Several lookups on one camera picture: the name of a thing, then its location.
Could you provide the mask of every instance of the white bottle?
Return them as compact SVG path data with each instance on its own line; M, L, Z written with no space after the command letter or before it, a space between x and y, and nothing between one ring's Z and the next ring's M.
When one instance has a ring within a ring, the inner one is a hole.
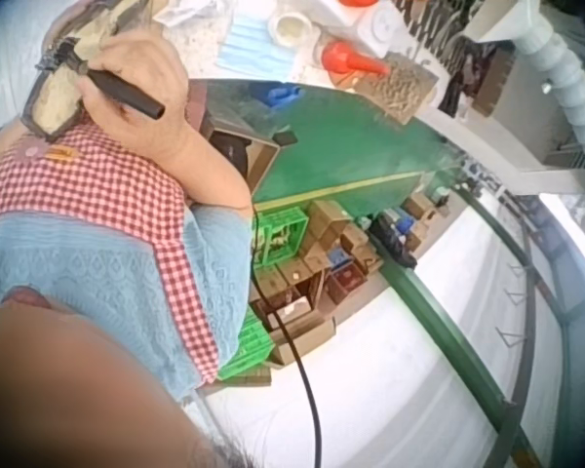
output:
M294 5L321 26L350 27L368 8L345 7L338 0L297 0Z
M389 0L381 0L363 9L356 22L348 27L330 27L334 36L346 39L361 52L383 59L398 30L407 31L403 16Z

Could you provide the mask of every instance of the blue knit sleeve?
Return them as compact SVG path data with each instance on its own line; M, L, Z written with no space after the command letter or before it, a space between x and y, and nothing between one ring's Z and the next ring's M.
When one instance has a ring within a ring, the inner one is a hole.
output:
M238 349L247 311L251 222L233 210L194 206L186 214L184 241L221 367Z

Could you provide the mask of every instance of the person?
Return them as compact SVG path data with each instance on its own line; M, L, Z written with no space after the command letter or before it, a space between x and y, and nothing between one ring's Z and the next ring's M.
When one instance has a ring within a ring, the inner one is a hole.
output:
M86 113L58 141L0 132L0 466L252 466L177 404L237 350L249 188L187 124L171 44L121 33L89 67L166 111L81 77Z

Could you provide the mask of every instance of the checkered apron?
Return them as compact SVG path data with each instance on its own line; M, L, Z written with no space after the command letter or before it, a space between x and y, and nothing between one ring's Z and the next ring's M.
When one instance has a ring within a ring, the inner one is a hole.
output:
M0 159L0 215L17 211L64 215L151 245L182 342L203 380L215 380L215 340L182 242L181 187L91 120L56 144L79 154L71 161L50 159L47 143L24 136Z

